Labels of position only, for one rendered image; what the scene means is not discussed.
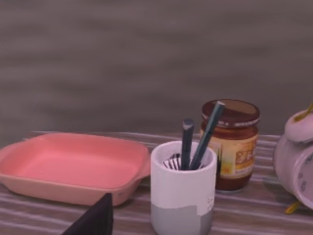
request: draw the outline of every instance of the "jar lid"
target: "jar lid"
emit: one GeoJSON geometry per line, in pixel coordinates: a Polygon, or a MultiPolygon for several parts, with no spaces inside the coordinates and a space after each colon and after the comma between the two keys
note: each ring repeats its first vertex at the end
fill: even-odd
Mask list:
{"type": "Polygon", "coordinates": [[[285,125],[285,134],[288,140],[293,142],[313,141],[313,113],[309,113],[304,119],[295,121],[294,118],[305,112],[303,110],[288,119],[285,125]]]}
{"type": "Polygon", "coordinates": [[[218,127],[243,128],[253,126],[260,120],[260,110],[251,103],[235,99],[212,100],[202,106],[202,118],[208,121],[217,101],[225,104],[218,127]]]}

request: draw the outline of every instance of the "alarm clock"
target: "alarm clock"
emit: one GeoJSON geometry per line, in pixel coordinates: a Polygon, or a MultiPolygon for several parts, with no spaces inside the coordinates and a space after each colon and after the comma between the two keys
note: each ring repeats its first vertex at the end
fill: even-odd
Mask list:
{"type": "Polygon", "coordinates": [[[295,121],[304,112],[287,121],[274,151],[273,166],[280,184],[313,210],[313,113],[295,121]]]}

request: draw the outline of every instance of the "brown lid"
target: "brown lid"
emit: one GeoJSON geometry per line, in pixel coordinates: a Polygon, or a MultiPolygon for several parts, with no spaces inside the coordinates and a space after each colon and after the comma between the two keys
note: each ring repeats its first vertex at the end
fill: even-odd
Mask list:
{"type": "MultiPolygon", "coordinates": [[[[217,101],[212,100],[202,106],[202,117],[205,121],[208,121],[217,101]]],[[[219,99],[219,101],[225,104],[219,127],[243,128],[253,126],[260,120],[260,110],[254,104],[235,99],[219,99]]]]}

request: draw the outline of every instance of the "cup rim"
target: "cup rim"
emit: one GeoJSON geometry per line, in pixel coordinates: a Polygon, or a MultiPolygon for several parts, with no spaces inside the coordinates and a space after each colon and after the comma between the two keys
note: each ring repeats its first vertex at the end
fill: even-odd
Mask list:
{"type": "MultiPolygon", "coordinates": [[[[160,148],[163,148],[165,146],[169,146],[169,145],[172,145],[172,144],[176,144],[176,143],[181,143],[181,142],[182,141],[169,141],[169,142],[162,143],[162,144],[158,145],[157,147],[155,147],[152,150],[152,153],[151,153],[151,164],[155,164],[158,167],[160,167],[162,170],[165,170],[165,171],[168,171],[168,172],[171,172],[171,173],[174,173],[174,174],[197,174],[197,173],[206,171],[209,168],[213,168],[217,164],[217,155],[210,147],[207,147],[206,150],[208,150],[211,153],[212,161],[211,161],[211,163],[209,165],[207,165],[207,166],[205,166],[204,168],[201,168],[201,169],[197,169],[197,170],[173,170],[173,169],[166,168],[163,164],[161,164],[161,163],[159,163],[157,161],[156,152],[160,148]]],[[[198,145],[199,142],[192,141],[192,144],[198,145]]]]}

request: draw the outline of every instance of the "pink baking dish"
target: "pink baking dish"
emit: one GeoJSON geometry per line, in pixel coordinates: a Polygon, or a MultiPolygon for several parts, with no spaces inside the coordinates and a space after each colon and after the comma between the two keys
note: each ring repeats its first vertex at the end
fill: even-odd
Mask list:
{"type": "Polygon", "coordinates": [[[53,201],[93,205],[112,193],[117,206],[149,175],[149,151],[134,141],[54,133],[0,150],[0,181],[8,189],[53,201]]]}

